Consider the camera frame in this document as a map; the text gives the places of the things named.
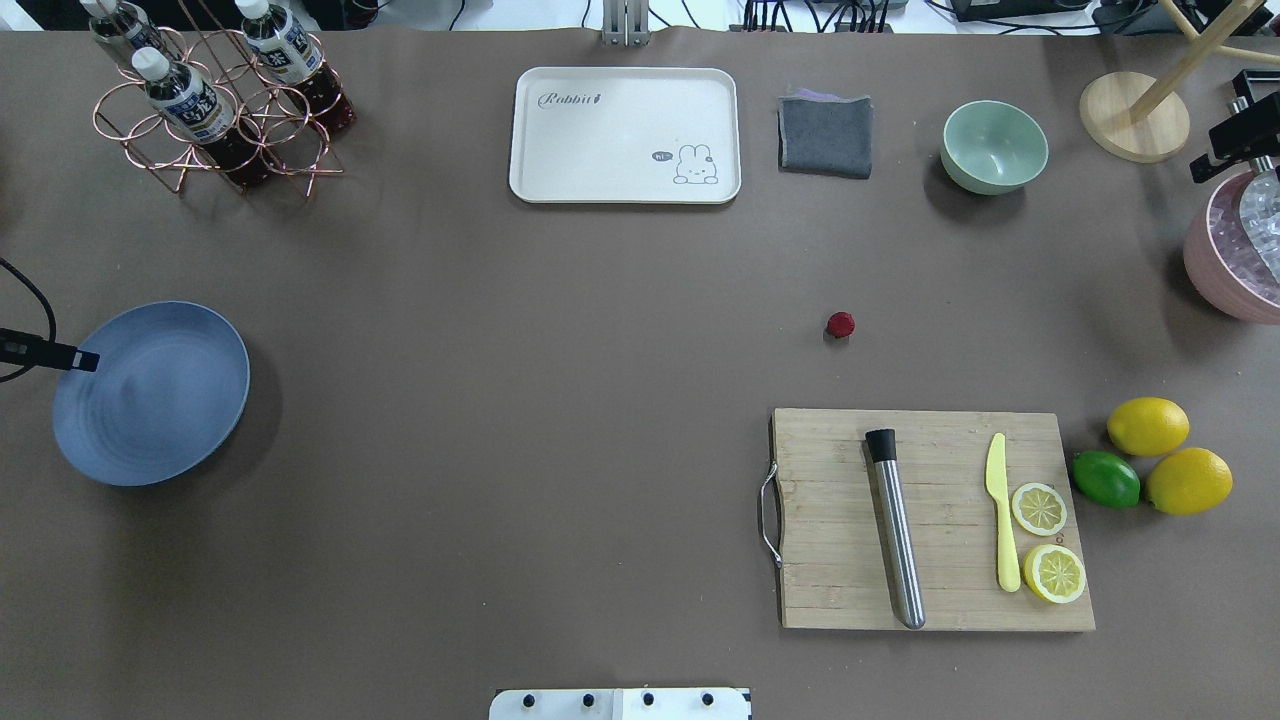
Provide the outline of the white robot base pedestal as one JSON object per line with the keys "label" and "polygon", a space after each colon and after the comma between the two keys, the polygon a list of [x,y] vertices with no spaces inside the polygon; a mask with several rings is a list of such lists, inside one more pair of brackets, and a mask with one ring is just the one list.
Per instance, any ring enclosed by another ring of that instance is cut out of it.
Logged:
{"label": "white robot base pedestal", "polygon": [[489,719],[751,719],[749,689],[733,687],[508,689]]}

